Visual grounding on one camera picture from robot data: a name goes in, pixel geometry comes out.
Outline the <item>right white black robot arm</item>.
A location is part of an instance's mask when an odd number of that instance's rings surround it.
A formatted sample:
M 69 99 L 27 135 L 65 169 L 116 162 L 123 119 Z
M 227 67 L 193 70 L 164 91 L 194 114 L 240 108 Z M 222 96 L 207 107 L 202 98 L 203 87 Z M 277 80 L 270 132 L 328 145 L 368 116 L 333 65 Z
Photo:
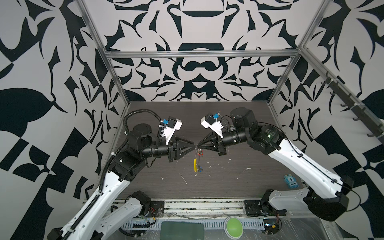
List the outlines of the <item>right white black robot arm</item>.
M 261 214 L 276 214 L 278 211 L 310 211 L 320 219 L 333 222 L 349 212 L 348 193 L 354 181 L 341 177 L 315 162 L 300 151 L 278 127 L 258 122 L 253 111 L 241 107 L 231 111 L 232 125 L 225 130 L 219 114 L 208 113 L 201 125 L 210 129 L 198 144 L 198 149 L 227 153 L 227 147 L 247 143 L 249 147 L 283 164 L 305 183 L 300 190 L 267 190 L 260 200 Z

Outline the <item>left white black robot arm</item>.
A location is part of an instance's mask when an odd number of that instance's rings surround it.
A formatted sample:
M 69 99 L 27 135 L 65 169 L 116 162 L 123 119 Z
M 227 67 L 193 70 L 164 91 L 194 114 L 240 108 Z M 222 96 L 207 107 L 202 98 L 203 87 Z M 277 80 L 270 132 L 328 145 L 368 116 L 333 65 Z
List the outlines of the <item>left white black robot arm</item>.
M 129 130 L 128 120 L 136 114 L 148 113 L 158 121 L 154 134 L 150 125 L 139 123 Z M 195 149 L 193 142 L 174 137 L 182 121 L 173 117 L 162 120 L 152 110 L 140 109 L 128 113 L 123 119 L 126 138 L 111 154 L 103 168 L 98 189 L 81 210 L 62 228 L 52 229 L 49 240 L 106 240 L 123 224 L 137 216 L 144 217 L 151 199 L 142 191 L 134 192 L 120 208 L 107 215 L 113 202 L 135 179 L 144 167 L 151 167 L 149 158 L 168 157 L 169 162 L 179 160 Z

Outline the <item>dark green pad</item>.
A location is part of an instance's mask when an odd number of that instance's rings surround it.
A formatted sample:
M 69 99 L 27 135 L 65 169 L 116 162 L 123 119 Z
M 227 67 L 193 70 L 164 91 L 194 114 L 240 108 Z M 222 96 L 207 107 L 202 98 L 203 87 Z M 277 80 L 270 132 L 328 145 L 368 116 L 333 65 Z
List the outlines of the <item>dark green pad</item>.
M 204 240 L 205 227 L 199 223 L 163 222 L 160 240 Z

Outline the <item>green round button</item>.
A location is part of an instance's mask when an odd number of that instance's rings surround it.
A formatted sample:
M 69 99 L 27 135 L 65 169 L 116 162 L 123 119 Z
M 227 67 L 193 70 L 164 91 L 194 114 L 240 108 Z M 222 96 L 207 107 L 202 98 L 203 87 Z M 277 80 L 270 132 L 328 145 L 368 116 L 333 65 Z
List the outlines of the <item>green round button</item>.
M 232 240 L 239 240 L 244 232 L 241 221 L 236 217 L 228 217 L 224 222 L 226 235 Z

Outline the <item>blue connector block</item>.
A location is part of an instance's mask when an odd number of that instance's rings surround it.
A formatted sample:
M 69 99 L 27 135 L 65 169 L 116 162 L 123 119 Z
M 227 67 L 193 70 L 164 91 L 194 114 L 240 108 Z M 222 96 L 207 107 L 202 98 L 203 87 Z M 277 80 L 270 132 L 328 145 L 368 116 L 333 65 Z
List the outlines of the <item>blue connector block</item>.
M 291 174 L 285 175 L 284 180 L 290 189 L 296 189 L 299 187 L 299 184 L 296 181 L 296 178 L 293 177 Z

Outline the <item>small circuit board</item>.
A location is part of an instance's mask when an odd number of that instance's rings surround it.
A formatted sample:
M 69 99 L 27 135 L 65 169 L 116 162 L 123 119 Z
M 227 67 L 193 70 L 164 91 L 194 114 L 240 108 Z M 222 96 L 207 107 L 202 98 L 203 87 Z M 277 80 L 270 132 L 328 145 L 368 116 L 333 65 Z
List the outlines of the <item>small circuit board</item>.
M 282 228 L 282 221 L 279 218 L 263 219 L 264 230 L 263 233 L 267 235 L 275 235 Z

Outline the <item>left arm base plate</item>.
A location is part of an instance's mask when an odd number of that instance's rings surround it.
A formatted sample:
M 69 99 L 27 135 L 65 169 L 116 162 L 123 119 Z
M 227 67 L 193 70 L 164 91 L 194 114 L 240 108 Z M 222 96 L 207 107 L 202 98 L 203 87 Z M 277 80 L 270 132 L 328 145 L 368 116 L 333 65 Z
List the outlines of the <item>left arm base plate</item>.
M 144 216 L 147 218 L 157 217 L 164 212 L 165 202 L 164 201 L 151 201 L 144 207 Z

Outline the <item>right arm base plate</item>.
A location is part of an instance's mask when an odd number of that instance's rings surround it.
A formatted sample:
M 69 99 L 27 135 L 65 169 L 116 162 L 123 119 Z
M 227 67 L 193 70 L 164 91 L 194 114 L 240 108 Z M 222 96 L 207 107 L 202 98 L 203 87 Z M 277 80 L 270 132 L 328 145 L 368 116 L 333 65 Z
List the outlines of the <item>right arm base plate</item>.
M 248 217 L 286 216 L 287 210 L 276 210 L 262 200 L 245 200 L 245 212 Z

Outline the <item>black wall hook rack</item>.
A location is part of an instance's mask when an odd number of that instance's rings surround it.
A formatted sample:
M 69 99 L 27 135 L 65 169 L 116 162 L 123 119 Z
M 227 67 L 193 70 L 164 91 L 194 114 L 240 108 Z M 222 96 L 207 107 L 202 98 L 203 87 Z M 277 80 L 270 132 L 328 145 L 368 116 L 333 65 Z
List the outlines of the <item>black wall hook rack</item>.
M 381 121 L 358 97 L 349 90 L 338 78 L 333 78 L 329 71 L 326 71 L 326 79 L 322 85 L 331 89 L 331 96 L 337 96 L 343 103 L 342 108 L 352 111 L 355 115 L 355 122 L 362 122 L 370 131 L 369 138 L 378 139 L 384 144 L 384 123 Z

